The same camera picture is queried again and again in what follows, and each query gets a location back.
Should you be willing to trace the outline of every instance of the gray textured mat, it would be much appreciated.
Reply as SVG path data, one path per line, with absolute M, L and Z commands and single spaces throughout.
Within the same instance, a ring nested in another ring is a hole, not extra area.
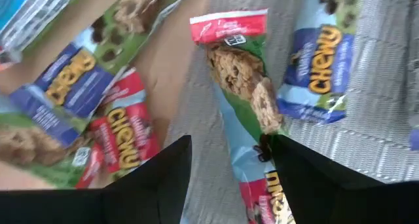
M 213 0 L 208 12 L 266 7 L 270 9 L 267 70 L 278 88 L 299 0 Z M 419 179 L 419 153 L 409 149 L 405 105 L 410 8 L 410 0 L 362 0 L 346 119 L 325 126 L 287 119 L 294 140 L 386 183 Z M 223 121 L 199 48 L 181 102 L 166 142 L 192 135 L 194 158 L 184 216 L 190 223 L 245 223 Z

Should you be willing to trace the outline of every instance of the white label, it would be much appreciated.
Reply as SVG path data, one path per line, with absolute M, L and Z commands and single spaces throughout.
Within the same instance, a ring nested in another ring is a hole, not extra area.
M 72 165 L 73 166 L 84 166 L 87 163 L 90 155 L 89 147 L 81 147 L 77 150 Z
M 234 46 L 246 43 L 246 38 L 243 35 L 234 35 L 227 37 L 224 41 L 227 45 Z

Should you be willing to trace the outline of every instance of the chewy logo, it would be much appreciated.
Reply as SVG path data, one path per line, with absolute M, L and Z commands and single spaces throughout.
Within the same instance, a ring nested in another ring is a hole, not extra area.
M 68 92 L 80 77 L 94 68 L 95 58 L 86 50 L 80 50 L 65 66 L 45 92 L 47 97 L 56 105 L 63 105 Z

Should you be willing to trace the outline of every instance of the tan floor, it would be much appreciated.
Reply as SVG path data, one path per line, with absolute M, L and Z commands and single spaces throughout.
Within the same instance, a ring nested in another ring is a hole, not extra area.
M 116 0 L 80 0 L 68 7 L 40 47 L 23 64 L 0 74 L 0 91 L 12 92 L 33 81 L 78 32 L 89 26 Z M 153 35 L 133 65 L 149 95 L 147 104 L 157 136 L 163 144 L 168 125 L 177 112 L 178 96 L 195 47 L 189 18 L 205 12 L 209 0 L 184 0 Z M 40 189 L 48 185 L 31 175 L 0 163 L 0 189 Z

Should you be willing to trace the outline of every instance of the quaker chewy wrapper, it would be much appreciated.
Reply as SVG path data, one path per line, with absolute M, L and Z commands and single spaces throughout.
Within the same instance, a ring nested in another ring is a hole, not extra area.
M 157 24 L 181 0 L 119 0 L 11 100 L 48 135 L 70 146 Z
M 70 146 L 48 136 L 0 96 L 0 162 L 28 172 L 58 188 L 86 188 L 98 173 L 103 154 L 86 134 Z
M 0 0 L 0 43 L 23 52 L 35 44 L 66 6 L 76 0 Z
M 192 39 L 206 49 L 248 222 L 295 223 L 265 140 L 265 134 L 285 133 L 264 69 L 267 14 L 246 10 L 194 17 Z
M 325 123 L 346 116 L 358 16 L 359 0 L 303 0 L 277 95 L 281 113 Z
M 160 146 L 145 104 L 145 89 L 134 68 L 115 83 L 90 123 L 105 152 L 113 180 L 125 176 L 154 157 Z

